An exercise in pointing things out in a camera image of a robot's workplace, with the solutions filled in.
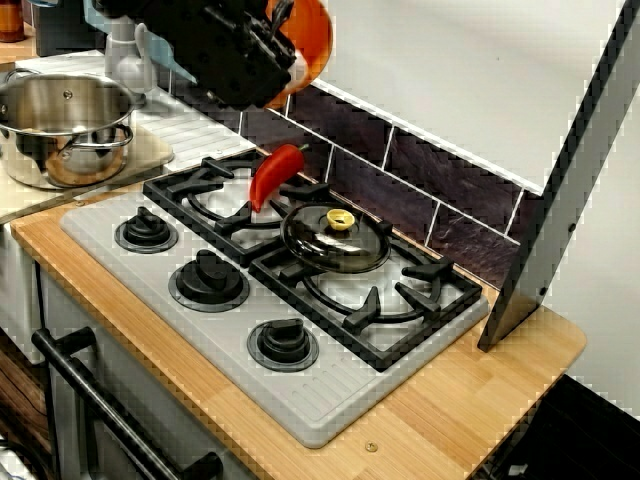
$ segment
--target red pepper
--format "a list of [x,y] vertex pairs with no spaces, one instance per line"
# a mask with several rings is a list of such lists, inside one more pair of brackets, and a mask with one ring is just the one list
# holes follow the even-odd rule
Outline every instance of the red pepper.
[[262,162],[249,188],[249,200],[255,212],[260,212],[271,192],[304,168],[302,150],[305,148],[282,145]]

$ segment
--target butcher block counter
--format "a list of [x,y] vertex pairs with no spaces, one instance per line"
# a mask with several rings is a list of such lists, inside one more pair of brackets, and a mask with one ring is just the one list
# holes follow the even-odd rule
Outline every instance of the butcher block counter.
[[36,54],[36,31],[28,23],[24,24],[25,39],[16,43],[0,43],[0,64],[17,62],[35,58]]
[[[482,353],[476,344],[483,320],[328,445],[308,449],[60,229],[62,215],[84,204],[15,220],[12,234],[262,479],[467,478],[586,344],[578,327],[541,307],[492,352]],[[495,290],[485,287],[484,293],[495,301]]]

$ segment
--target pot lid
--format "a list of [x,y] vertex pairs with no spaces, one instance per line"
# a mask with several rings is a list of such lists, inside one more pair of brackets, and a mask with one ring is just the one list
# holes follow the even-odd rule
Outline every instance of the pot lid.
[[389,239],[370,216],[339,204],[306,204],[282,222],[285,246],[319,270],[362,273],[382,265]]

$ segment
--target white wall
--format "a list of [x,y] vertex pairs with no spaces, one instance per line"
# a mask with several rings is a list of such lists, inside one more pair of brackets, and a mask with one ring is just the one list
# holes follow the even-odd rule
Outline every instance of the white wall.
[[631,108],[545,304],[587,335],[569,374],[640,418],[640,98]]
[[[623,2],[325,3],[336,45],[324,80],[542,186]],[[634,107],[545,304],[587,335],[569,373],[640,416]]]
[[542,187],[619,0],[324,1],[323,80]]

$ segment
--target dark tile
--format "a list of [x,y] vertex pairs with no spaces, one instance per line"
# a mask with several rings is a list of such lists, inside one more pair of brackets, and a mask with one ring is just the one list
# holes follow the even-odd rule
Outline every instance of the dark tile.
[[518,242],[522,241],[522,238],[529,227],[529,223],[531,223],[531,220],[533,219],[535,209],[541,201],[542,199],[538,195],[529,191],[524,192],[524,195],[520,200],[520,205],[518,206],[518,211],[516,212],[515,217],[513,217],[513,223],[509,229],[509,236],[511,238]]
[[386,169],[504,232],[521,188],[419,138],[396,130]]
[[329,173],[331,188],[424,243],[435,202],[362,160],[335,150]]
[[222,108],[219,104],[211,101],[207,98],[207,92],[204,88],[177,76],[173,95],[229,130],[238,133],[240,112],[230,107]]
[[518,246],[441,205],[429,247],[500,288]]
[[391,125],[309,86],[291,97],[289,117],[350,152],[381,165]]
[[268,110],[250,109],[244,112],[241,135],[267,151],[281,145],[309,145],[304,152],[304,173],[324,181],[331,145],[315,135]]
[[153,62],[153,66],[156,69],[156,79],[158,86],[165,92],[168,92],[171,84],[171,72],[167,67],[165,67],[164,65],[160,65],[159,63]]

